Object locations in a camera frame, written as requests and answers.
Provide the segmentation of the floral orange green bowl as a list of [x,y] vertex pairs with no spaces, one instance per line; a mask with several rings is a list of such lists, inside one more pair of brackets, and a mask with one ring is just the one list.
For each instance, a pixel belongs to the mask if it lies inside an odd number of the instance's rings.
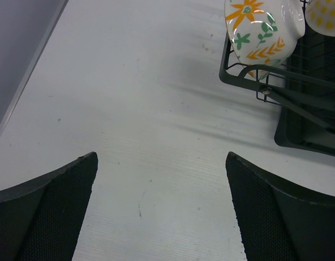
[[305,34],[300,1],[231,0],[224,12],[228,38],[244,66],[279,67]]

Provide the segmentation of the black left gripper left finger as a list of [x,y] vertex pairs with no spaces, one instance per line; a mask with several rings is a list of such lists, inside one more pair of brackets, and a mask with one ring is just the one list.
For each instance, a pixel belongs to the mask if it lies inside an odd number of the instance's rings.
[[72,260],[98,170],[90,152],[0,191],[0,260]]

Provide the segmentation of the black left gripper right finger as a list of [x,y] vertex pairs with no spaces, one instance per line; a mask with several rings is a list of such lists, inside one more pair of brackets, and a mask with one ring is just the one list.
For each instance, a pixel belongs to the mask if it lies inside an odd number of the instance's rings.
[[234,152],[225,168],[247,260],[335,260],[335,196],[295,184]]

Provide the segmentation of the yellow dotted white bowl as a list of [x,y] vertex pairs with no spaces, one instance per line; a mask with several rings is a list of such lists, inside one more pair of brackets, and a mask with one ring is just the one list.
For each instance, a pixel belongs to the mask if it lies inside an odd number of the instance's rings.
[[335,0],[310,0],[306,4],[305,19],[315,32],[335,37]]

